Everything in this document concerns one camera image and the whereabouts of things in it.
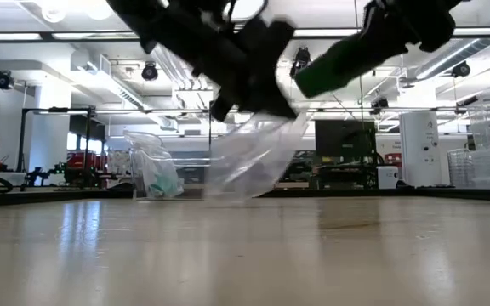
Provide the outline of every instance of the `ceiling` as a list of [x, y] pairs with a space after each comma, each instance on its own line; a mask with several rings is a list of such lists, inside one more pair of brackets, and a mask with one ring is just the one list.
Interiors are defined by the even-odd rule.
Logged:
[[[68, 1], [71, 3], [69, 7], [74, 9], [61, 22], [50, 23], [43, 18], [41, 7], [34, 1], [0, 0], [0, 31], [129, 30], [114, 14], [104, 20], [93, 20], [88, 16], [87, 12], [90, 11], [90, 8], [100, 5], [99, 1], [103, 0]], [[267, 20], [287, 18], [297, 27], [355, 27], [357, 21], [358, 24], [362, 23], [362, 7], [366, 3], [365, 0], [356, 0], [356, 2], [354, 0], [270, 0], [264, 17]], [[490, 0], [472, 0], [462, 3], [452, 11], [452, 15], [458, 26], [490, 26]], [[288, 77], [288, 66], [293, 60], [296, 49], [300, 46], [307, 46], [314, 59], [324, 53], [333, 43], [335, 43], [333, 40], [300, 40], [292, 41], [288, 45], [281, 57], [277, 75], [286, 93], [296, 103], [303, 104], [306, 101]], [[362, 98], [366, 101], [372, 99], [373, 95], [367, 96], [367, 94], [383, 82], [383, 87], [380, 88], [383, 89], [382, 94], [391, 102], [391, 106], [423, 106], [413, 101], [398, 99], [399, 91], [394, 76], [401, 75], [401, 67], [404, 68], [404, 71], [414, 71], [422, 65], [439, 61], [446, 54], [454, 52], [456, 48], [466, 43], [470, 41], [453, 40], [433, 54], [422, 53], [416, 47], [411, 46], [408, 54], [387, 60], [376, 70], [375, 76], [370, 72], [361, 79], [351, 82], [346, 88], [316, 97], [312, 101], [316, 102], [316, 107], [321, 105], [357, 107], [357, 101]], [[118, 103], [119, 98], [104, 91], [102, 84], [81, 83], [81, 80], [77, 80], [76, 75], [70, 71], [69, 58], [78, 49], [103, 54], [112, 63], [111, 71], [114, 76], [138, 95], [151, 97], [172, 94], [174, 82], [162, 70], [159, 70], [159, 78], [155, 82], [142, 80], [140, 72], [145, 62], [153, 58], [149, 54], [144, 54], [139, 44], [134, 42], [0, 44], [0, 60], [43, 62], [73, 80], [74, 85], [77, 85], [79, 89], [84, 89], [79, 90], [77, 94], [77, 100], [80, 100], [81, 104], [92, 103], [103, 107], [104, 104]], [[445, 76], [434, 77], [429, 81], [429, 86], [436, 88], [436, 101], [433, 101], [433, 105], [454, 105], [455, 99], [463, 99], [471, 94], [480, 93], [486, 89], [490, 90], [490, 48], [481, 51], [467, 61], [472, 70], [470, 76], [456, 79], [455, 83], [451, 77]]]

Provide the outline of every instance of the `ceiling pipe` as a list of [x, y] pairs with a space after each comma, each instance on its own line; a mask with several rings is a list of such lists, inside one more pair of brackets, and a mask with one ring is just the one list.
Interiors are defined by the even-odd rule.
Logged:
[[465, 60], [489, 47], [490, 38], [475, 39], [472, 42], [466, 43], [463, 47], [460, 47], [449, 55], [444, 54], [445, 56], [438, 56], [437, 59], [434, 59], [431, 62], [420, 66], [415, 71], [415, 78], [417, 79], [417, 81], [423, 81], [432, 77], [437, 77], [445, 71], [451, 70], [452, 68], [454, 68], [454, 66], [464, 62]]
[[179, 59], [176, 59], [173, 54], [171, 54], [167, 49], [162, 49], [162, 56], [165, 58], [165, 60], [173, 67], [175, 72], [177, 73], [178, 78], [185, 84], [185, 89], [193, 89], [194, 88], [194, 81], [186, 77], [185, 70], [183, 69], [183, 66], [180, 63]]
[[164, 73], [169, 77], [169, 79], [179, 87], [179, 89], [184, 89], [185, 88], [185, 83], [182, 82], [176, 75], [175, 69], [171, 67], [171, 65], [160, 55], [162, 51], [161, 46], [156, 46], [152, 52], [151, 52], [151, 57], [153, 60], [155, 60]]
[[[460, 42], [455, 47], [437, 56], [435, 59], [410, 71], [413, 73], [408, 78], [410, 82], [419, 82], [432, 77], [439, 76], [445, 71], [451, 70], [454, 66], [462, 63], [468, 58], [480, 53], [490, 47], [490, 38], [478, 38], [472, 42]], [[381, 95], [387, 94], [396, 85], [396, 81], [385, 82], [378, 88]]]
[[[49, 31], [55, 31], [55, 29], [51, 25], [49, 25], [41, 17], [34, 14], [30, 9], [26, 8], [22, 3], [15, 2], [15, 4], [20, 9], [24, 10], [25, 13], [29, 14], [35, 21], [39, 22], [39, 24], [46, 27]], [[80, 50], [80, 48], [77, 47], [76, 45], [74, 45], [74, 44], [70, 44], [70, 45], [72, 48], [74, 48], [76, 50], [75, 52], [78, 52]], [[112, 78], [118, 84], [118, 86], [120, 86], [120, 88], [121, 88], [121, 89], [119, 89], [119, 92], [120, 92], [120, 94], [118, 95], [119, 98], [121, 98], [122, 100], [127, 100], [132, 105], [135, 105], [136, 107], [138, 107], [138, 109], [143, 108], [144, 103], [142, 101], [138, 100], [138, 98], [136, 98], [139, 96], [138, 94], [134, 93], [130, 88], [126, 88], [126, 86], [123, 84], [123, 81], [119, 77], [116, 77], [114, 74], [109, 76], [109, 77]], [[85, 93], [85, 91], [81, 90], [83, 88], [83, 86], [79, 85], [79, 86], [74, 86], [74, 87], [79, 89], [83, 93]], [[92, 98], [91, 93], [85, 93], [85, 94], [87, 94], [87, 96]], [[155, 121], [156, 123], [158, 123], [158, 125], [160, 125], [161, 128], [173, 130], [174, 127], [176, 126], [176, 121], [172, 121], [172, 120], [167, 119], [166, 117], [163, 117], [163, 116], [156, 116], [156, 117], [152, 117], [151, 119], [153, 121]]]
[[[474, 78], [474, 77], [482, 77], [484, 74], [490, 72], [490, 68], [481, 72], [481, 73], [478, 73], [474, 76], [470, 76], [470, 79]], [[450, 91], [453, 91], [455, 90], [455, 88], [459, 87], [461, 85], [461, 82], [459, 83], [452, 83], [452, 82], [449, 82], [443, 86], [440, 86], [437, 90], [436, 90], [436, 95], [438, 94], [445, 94], [447, 92], [450, 92]]]

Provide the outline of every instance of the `transparent plastic bag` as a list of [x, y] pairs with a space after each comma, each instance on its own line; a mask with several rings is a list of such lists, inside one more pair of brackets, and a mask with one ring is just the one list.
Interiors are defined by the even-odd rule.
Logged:
[[295, 121], [256, 114], [211, 146], [204, 197], [243, 201], [273, 190], [307, 129], [307, 113]]
[[132, 176], [137, 197], [171, 198], [183, 193], [183, 184], [162, 140], [150, 133], [124, 131], [131, 144]]

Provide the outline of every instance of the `red machine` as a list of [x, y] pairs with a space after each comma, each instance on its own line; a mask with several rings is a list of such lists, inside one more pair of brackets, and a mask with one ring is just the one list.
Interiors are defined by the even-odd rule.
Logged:
[[[88, 166], [97, 167], [96, 154], [94, 152], [88, 153]], [[83, 168], [84, 167], [84, 151], [82, 150], [69, 150], [67, 151], [67, 167], [68, 168]]]

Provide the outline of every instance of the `black robotic arm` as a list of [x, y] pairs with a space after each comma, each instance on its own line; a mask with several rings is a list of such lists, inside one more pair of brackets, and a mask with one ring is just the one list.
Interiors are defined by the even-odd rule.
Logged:
[[[346, 86], [354, 78], [405, 54], [419, 44], [433, 52], [451, 38], [455, 23], [449, 10], [464, 0], [372, 0], [365, 7], [360, 32], [335, 43], [301, 69], [295, 81], [306, 97]], [[285, 20], [267, 25], [259, 16], [234, 31], [223, 11], [235, 0], [107, 0], [140, 37], [150, 53], [160, 43], [220, 85], [212, 103], [215, 119], [223, 121], [233, 107], [295, 118], [276, 83], [276, 64], [292, 39], [294, 27]], [[205, 13], [211, 15], [206, 22]]]

